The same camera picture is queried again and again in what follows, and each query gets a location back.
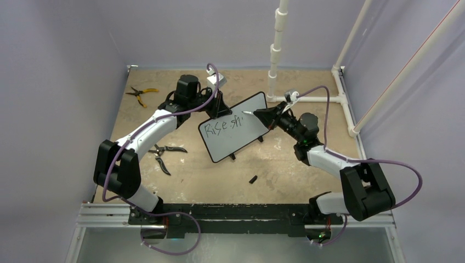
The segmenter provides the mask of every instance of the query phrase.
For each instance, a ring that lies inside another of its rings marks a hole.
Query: pliers
[[[139,104],[144,107],[144,108],[147,108],[147,105],[145,105],[143,102],[142,102],[142,99],[140,98],[140,95],[141,94],[144,94],[144,93],[147,93],[147,92],[158,92],[158,89],[144,89],[144,90],[136,90],[134,89],[133,87],[131,87],[131,89],[133,89],[134,92],[126,92],[126,94],[129,94],[129,95],[133,95],[137,98],[137,101],[139,102]]]
[[[155,154],[155,160],[157,160],[157,162],[160,164],[161,170],[167,175],[171,175],[171,174],[168,172],[168,169],[166,169],[165,163],[163,163],[163,160],[161,159],[161,156],[163,155],[163,153],[165,151],[187,153],[187,150],[182,147],[169,147],[169,146],[159,147],[158,145],[155,145],[155,148],[156,150],[149,150],[149,152]]]

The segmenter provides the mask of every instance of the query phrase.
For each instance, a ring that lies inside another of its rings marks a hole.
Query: glass panel
[[[87,228],[78,262],[394,262],[384,228],[348,228],[336,243],[320,249],[306,238],[287,235],[202,234],[199,246],[168,256],[140,245],[138,228]],[[163,239],[156,246],[183,251],[197,234]]]

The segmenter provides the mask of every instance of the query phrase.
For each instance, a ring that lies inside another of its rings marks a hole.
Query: yellow-handled pliers
[[[141,94],[144,94],[144,93],[147,93],[147,92],[158,92],[158,89],[144,89],[144,90],[136,90],[134,89],[133,87],[131,87],[131,89],[134,91],[134,92],[126,92],[126,94],[129,94],[129,95],[133,95],[137,98],[137,101],[139,102],[139,104],[144,107],[144,108],[147,108],[147,105],[145,105],[143,102],[142,102],[142,99],[140,98],[140,95]]]

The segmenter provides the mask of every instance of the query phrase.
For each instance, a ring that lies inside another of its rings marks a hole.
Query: whiteboard
[[[254,115],[242,111],[267,108],[265,93],[259,92],[231,107],[232,114],[208,119],[199,125],[199,132],[212,162],[217,163],[268,132]]]

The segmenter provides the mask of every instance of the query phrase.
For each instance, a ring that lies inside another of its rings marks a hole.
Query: black-handled pliers
[[[149,152],[155,154],[155,160],[157,160],[157,162],[160,164],[161,170],[167,175],[171,175],[171,174],[168,172],[168,169],[166,169],[165,163],[161,159],[161,156],[163,155],[163,153],[165,151],[187,153],[187,150],[182,147],[170,147],[170,146],[159,147],[158,145],[155,145],[155,149],[156,150],[149,150]]]

